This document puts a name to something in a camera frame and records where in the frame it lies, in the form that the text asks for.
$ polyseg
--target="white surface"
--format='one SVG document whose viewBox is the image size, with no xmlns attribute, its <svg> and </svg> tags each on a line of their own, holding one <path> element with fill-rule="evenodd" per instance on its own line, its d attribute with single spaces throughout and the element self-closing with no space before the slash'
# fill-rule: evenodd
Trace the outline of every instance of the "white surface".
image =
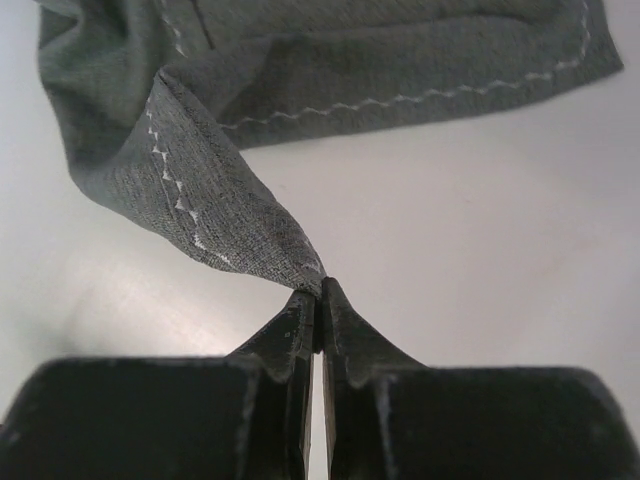
<svg viewBox="0 0 640 480">
<path fill-rule="evenodd" d="M 399 347 L 430 365 L 590 368 L 637 434 L 640 2 L 607 7 L 627 65 L 612 79 L 506 114 L 246 158 Z M 0 412 L 45 359 L 228 352 L 289 295 L 199 265 L 78 193 L 38 84 L 36 27 L 33 3 L 3 0 Z M 326 475 L 319 415 L 314 426 L 312 479 Z"/>
</svg>

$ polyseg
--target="wrinkled fabric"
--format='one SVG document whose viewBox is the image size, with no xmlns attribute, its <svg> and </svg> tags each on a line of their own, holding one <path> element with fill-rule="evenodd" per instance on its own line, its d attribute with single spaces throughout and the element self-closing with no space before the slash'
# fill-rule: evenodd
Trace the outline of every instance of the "wrinkled fabric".
<svg viewBox="0 0 640 480">
<path fill-rule="evenodd" d="M 315 294 L 318 254 L 240 149 L 515 108 L 622 68 L 601 0 L 39 2 L 79 188 L 211 267 Z"/>
</svg>

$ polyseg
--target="stitch line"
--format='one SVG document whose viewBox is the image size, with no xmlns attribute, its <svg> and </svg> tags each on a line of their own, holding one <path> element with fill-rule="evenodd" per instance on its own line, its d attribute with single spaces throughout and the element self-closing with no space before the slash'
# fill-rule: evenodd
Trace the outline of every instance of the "stitch line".
<svg viewBox="0 0 640 480">
<path fill-rule="evenodd" d="M 191 217 L 191 219 L 193 220 L 194 223 L 194 232 L 193 235 L 191 237 L 191 242 L 193 243 L 193 245 L 197 248 L 199 248 L 200 250 L 215 255 L 216 257 L 218 257 L 220 260 L 222 260 L 224 263 L 226 263 L 227 265 L 229 265 L 231 268 L 233 268 L 234 270 L 236 270 L 236 268 L 233 266 L 233 264 L 231 263 L 231 261 L 229 260 L 229 258 L 226 255 L 223 255 L 221 253 L 217 253 L 217 252 L 212 252 L 211 250 L 209 250 L 206 245 L 202 242 L 200 235 L 198 234 L 198 228 L 200 227 L 200 215 L 198 214 L 198 212 L 196 212 L 195 210 L 193 210 L 192 208 L 189 207 L 189 202 L 188 199 L 186 197 L 186 194 L 184 192 L 184 183 L 181 180 L 176 180 L 172 175 L 171 172 L 169 170 L 169 152 L 165 151 L 165 150 L 161 150 L 158 144 L 158 138 L 159 138 L 159 134 L 157 130 L 153 129 L 153 113 L 151 112 L 151 110 L 147 107 L 146 111 L 145 111 L 145 115 L 149 118 L 149 128 L 147 130 L 147 133 L 154 139 L 154 143 L 153 143 L 153 147 L 151 148 L 151 153 L 153 155 L 160 155 L 162 158 L 162 180 L 166 181 L 166 182 L 170 182 L 173 183 L 176 188 L 178 189 L 178 200 L 176 200 L 175 205 L 173 205 L 173 208 L 181 211 L 181 212 L 186 212 L 189 214 L 189 216 Z"/>
<path fill-rule="evenodd" d="M 305 107 L 297 113 L 286 113 L 286 112 L 277 111 L 263 119 L 258 119 L 253 117 L 244 117 L 237 123 L 234 123 L 232 125 L 220 124 L 220 127 L 226 130 L 237 130 L 245 123 L 260 123 L 262 125 L 268 125 L 276 118 L 298 120 L 300 117 L 307 114 L 315 114 L 315 115 L 321 115 L 326 117 L 336 112 L 337 110 L 353 110 L 357 112 L 361 108 L 366 107 L 368 105 L 377 105 L 382 108 L 389 108 L 401 102 L 409 102 L 409 103 L 415 103 L 415 104 L 423 103 L 428 98 L 433 96 L 453 98 L 457 95 L 460 95 L 461 93 L 475 93 L 478 95 L 487 95 L 490 91 L 495 90 L 497 88 L 510 88 L 512 90 L 518 90 L 524 87 L 525 85 L 527 85 L 527 83 L 530 83 L 536 80 L 550 82 L 553 79 L 554 72 L 575 69 L 579 67 L 584 61 L 584 59 L 586 58 L 587 49 L 589 48 L 589 44 L 591 43 L 591 32 L 589 31 L 589 27 L 588 27 L 590 9 L 589 9 L 587 0 L 582 0 L 582 6 L 584 7 L 584 9 L 583 9 L 583 15 L 582 15 L 580 24 L 583 29 L 583 40 L 577 56 L 570 60 L 559 61 L 550 70 L 547 70 L 544 72 L 528 72 L 519 81 L 507 82 L 504 80 L 493 80 L 484 86 L 474 87 L 474 86 L 463 84 L 463 85 L 459 85 L 458 87 L 452 88 L 450 90 L 437 90 L 434 88 L 430 88 L 428 90 L 425 90 L 421 95 L 418 95 L 417 97 L 409 97 L 406 95 L 398 94 L 387 101 L 380 101 L 374 98 L 366 98 L 354 105 L 347 105 L 341 102 L 334 103 L 333 105 L 331 105 L 329 108 L 325 110 L 319 110 L 312 107 Z"/>
<path fill-rule="evenodd" d="M 160 4 L 162 5 L 162 21 L 169 27 L 169 29 L 173 32 L 173 37 L 175 39 L 174 48 L 176 51 L 187 58 L 187 54 L 184 53 L 184 48 L 182 46 L 182 32 L 178 30 L 178 27 L 174 25 L 169 16 L 167 15 L 167 0 L 160 0 Z"/>
</svg>

